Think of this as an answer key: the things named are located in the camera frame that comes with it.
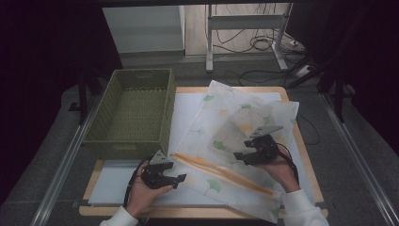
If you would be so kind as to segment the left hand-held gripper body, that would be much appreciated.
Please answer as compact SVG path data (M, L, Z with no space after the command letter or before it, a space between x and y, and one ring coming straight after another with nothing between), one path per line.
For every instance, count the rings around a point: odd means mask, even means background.
M145 185L151 189L177 184L176 177L164 175L165 170L170 170L173 163L159 150L149 161L148 165L141 172L141 179Z

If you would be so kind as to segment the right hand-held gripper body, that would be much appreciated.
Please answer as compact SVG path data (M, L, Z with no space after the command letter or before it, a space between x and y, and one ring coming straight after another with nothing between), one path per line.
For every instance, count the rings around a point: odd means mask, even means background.
M280 129L282 129L282 126L260 126L251 133L250 140L256 138L261 142L259 148L254 148L256 152L252 153L255 155L255 161L252 165L266 164L277 157L279 148L271 134Z

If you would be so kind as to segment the white leaf-print mesh laundry bag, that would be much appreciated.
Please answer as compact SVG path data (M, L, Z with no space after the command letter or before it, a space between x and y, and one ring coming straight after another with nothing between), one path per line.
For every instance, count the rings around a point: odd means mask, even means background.
M279 218L281 186L264 170L217 154L209 147L222 123L242 105L275 107L274 117L283 124L283 129L272 138L288 147L289 138L294 136L299 103L267 101L213 81L194 120L177 148L169 154L175 162L173 172L185 173L189 177L186 185L199 194L275 223Z

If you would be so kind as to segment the green woven basket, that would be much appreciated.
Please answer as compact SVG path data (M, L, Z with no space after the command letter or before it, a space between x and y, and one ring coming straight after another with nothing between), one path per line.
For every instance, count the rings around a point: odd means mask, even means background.
M114 71L83 145L100 159L166 153L175 94L171 69Z

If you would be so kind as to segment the person's left hand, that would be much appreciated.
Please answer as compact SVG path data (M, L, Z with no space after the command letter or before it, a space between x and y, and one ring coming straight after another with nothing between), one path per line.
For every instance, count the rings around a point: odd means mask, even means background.
M148 188L141 177L137 176L133 182L130 198L125 209L133 218L137 218L157 197L172 189L173 186L163 186L157 189Z

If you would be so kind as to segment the person's right hand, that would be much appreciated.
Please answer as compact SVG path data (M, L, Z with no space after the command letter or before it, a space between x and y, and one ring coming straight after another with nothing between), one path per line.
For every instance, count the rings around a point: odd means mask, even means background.
M266 170L274 180L280 183L286 193L300 189L294 171L282 157L278 156L271 163L260 165L260 168Z

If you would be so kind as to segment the white table mat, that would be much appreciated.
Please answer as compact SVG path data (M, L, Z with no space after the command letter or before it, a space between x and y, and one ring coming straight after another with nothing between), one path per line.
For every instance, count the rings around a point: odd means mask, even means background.
M183 138L190 123L200 110L204 93L178 93L175 98L174 112L169 138L169 151L172 152ZM289 138L288 149L293 155L295 164L299 171L299 181L312 203L315 203L308 173L300 156L295 137ZM133 171L136 169L138 160L106 160L104 167L100 167L100 179L96 179L93 191L87 197L88 204L92 206L120 206L123 203L125 189ZM211 198L205 197L199 192L189 188L186 184L189 177L177 189L158 198L155 205L177 205L177 206L223 206Z

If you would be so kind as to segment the black metal stand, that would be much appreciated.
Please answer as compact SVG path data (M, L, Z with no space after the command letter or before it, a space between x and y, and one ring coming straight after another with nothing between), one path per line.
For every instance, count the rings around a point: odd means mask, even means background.
M354 92L347 88L339 74L324 73L317 85L321 94L326 94L332 99L332 109L339 122L344 122L343 99L352 98Z
M82 124L88 115L88 98L87 90L93 95L100 95L103 92L99 78L104 74L97 68L84 69L78 74L78 93L79 102L70 105L70 111L79 111Z

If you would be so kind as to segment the white power strip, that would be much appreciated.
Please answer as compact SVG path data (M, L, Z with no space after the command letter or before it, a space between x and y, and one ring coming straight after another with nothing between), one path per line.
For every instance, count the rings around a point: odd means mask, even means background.
M295 76L300 78L306 75L307 73L311 72L313 70L313 66L311 65L304 65L296 74Z

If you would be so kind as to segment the white cabinet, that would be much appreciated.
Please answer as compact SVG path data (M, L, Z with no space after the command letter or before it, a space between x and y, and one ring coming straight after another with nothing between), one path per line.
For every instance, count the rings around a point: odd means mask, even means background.
M183 6L103 8L103 13L124 67L184 58Z

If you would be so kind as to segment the white metal desk frame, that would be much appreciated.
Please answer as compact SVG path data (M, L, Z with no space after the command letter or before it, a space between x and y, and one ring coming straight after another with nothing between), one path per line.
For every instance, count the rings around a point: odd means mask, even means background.
M281 53L280 46L285 28L289 20L292 9L289 3L281 15L232 15L216 16L212 14L212 5L208 5L208 15L206 21L207 31L207 52L206 52L206 72L214 70L213 53L213 31L214 30L237 30L237 29L277 29L278 35L272 42L271 47L274 56L279 64L279 68L285 72L288 70L286 61Z

